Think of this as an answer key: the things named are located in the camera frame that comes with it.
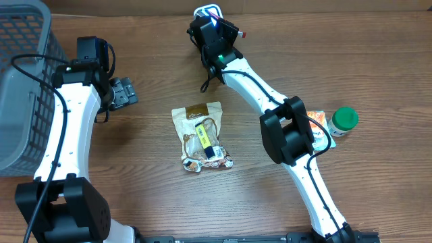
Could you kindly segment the beige snack pouch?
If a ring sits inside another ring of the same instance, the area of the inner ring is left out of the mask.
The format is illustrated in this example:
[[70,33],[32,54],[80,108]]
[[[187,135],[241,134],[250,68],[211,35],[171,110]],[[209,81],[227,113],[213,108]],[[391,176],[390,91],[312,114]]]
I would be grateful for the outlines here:
[[[181,162],[185,170],[199,173],[203,168],[229,169],[233,167],[234,161],[219,139],[223,115],[219,101],[173,109],[171,115],[182,143]],[[207,159],[196,134],[195,125],[198,123],[202,123],[205,127],[213,146],[215,157],[212,159]]]

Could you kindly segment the red snack bar packet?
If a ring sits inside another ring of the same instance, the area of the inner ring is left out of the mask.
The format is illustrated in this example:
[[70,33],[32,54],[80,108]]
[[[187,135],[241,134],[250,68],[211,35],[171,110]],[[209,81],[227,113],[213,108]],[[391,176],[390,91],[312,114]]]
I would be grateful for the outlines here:
[[[209,11],[209,10],[205,10],[212,18],[214,18],[214,19],[216,19],[216,20],[219,20],[219,19],[222,19],[222,17],[220,17],[220,16],[218,16],[217,14],[215,14],[215,13],[213,13],[213,12],[211,12],[211,11]],[[241,30],[239,30],[238,31],[238,36],[240,36],[241,38],[245,38],[246,37],[246,33],[245,32],[243,32],[243,31],[241,31]]]

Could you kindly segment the green lid jar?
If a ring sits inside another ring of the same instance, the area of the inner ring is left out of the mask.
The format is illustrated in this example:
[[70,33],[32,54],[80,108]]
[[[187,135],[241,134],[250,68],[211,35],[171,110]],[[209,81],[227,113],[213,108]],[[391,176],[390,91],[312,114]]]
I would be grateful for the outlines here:
[[359,121],[357,112],[351,107],[340,107],[328,121],[329,133],[335,137],[345,136]]

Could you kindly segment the orange tissue packet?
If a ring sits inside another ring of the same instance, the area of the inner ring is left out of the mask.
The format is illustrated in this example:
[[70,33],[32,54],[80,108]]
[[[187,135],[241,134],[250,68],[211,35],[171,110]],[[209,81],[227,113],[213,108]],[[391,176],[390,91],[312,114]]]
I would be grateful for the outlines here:
[[[315,120],[316,122],[320,123],[321,126],[325,127],[325,112],[324,111],[307,111],[307,115]],[[316,139],[318,138],[324,138],[325,133],[324,131],[315,123],[312,121],[310,122],[310,126],[313,132],[313,135]]]

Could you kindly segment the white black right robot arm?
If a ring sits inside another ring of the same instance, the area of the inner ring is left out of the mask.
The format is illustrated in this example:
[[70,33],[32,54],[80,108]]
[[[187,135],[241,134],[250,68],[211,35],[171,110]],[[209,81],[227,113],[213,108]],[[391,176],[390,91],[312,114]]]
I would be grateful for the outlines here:
[[317,167],[321,155],[304,103],[271,88],[234,47],[239,28],[221,17],[197,16],[190,36],[199,48],[210,79],[235,90],[260,115],[263,146],[273,162],[291,175],[308,210],[313,242],[355,242],[356,236],[338,211]]

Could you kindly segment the yellow black marker pen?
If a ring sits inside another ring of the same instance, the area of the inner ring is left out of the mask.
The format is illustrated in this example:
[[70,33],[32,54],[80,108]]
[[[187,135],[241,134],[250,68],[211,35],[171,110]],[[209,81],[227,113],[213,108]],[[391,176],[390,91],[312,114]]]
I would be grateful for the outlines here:
[[205,155],[207,156],[207,159],[212,159],[213,157],[215,157],[215,152],[213,150],[213,146],[211,144],[207,131],[205,130],[205,127],[202,123],[198,123],[195,125],[195,130],[202,145],[202,148],[205,152]]

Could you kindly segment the teal tissue packet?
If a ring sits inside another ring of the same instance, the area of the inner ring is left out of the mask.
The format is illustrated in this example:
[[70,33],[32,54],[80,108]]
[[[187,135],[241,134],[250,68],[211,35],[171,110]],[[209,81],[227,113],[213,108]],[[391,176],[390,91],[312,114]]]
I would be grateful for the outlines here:
[[[325,130],[329,133],[329,128],[328,128],[328,124],[327,124],[327,118],[326,118],[326,116],[325,116]],[[325,135],[325,137],[324,138],[318,138],[318,139],[316,139],[315,137],[314,137],[314,142],[313,142],[313,148],[314,148],[314,150],[315,151],[322,151],[322,150],[324,150],[326,147],[327,147],[327,145],[328,145],[328,139],[327,139],[327,137],[326,137],[326,135]]]

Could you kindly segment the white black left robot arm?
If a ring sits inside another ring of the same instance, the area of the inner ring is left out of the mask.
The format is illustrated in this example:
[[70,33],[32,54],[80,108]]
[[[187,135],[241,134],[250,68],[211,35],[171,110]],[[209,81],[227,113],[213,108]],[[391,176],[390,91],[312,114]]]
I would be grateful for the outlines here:
[[44,157],[32,182],[16,188],[16,204],[28,226],[24,242],[139,242],[139,231],[112,219],[107,201],[90,183],[88,159],[97,115],[137,102],[114,78],[115,58],[83,55],[59,60],[52,83],[17,66],[55,95]]

